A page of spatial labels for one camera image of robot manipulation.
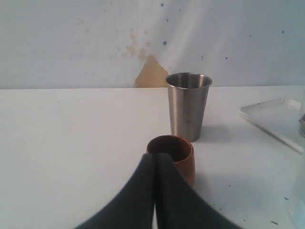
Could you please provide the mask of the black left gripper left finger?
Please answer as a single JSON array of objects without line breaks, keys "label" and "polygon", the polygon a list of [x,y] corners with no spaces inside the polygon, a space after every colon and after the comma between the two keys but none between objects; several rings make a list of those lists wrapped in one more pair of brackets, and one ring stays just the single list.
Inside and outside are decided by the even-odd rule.
[{"label": "black left gripper left finger", "polygon": [[144,154],[120,192],[78,229],[151,229],[156,157]]}]

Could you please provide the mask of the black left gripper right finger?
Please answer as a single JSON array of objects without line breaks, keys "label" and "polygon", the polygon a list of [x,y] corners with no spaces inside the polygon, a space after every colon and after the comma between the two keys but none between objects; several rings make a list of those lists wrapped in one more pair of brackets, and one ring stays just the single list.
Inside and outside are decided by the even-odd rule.
[{"label": "black left gripper right finger", "polygon": [[184,180],[169,154],[156,156],[155,207],[159,229],[238,229]]}]

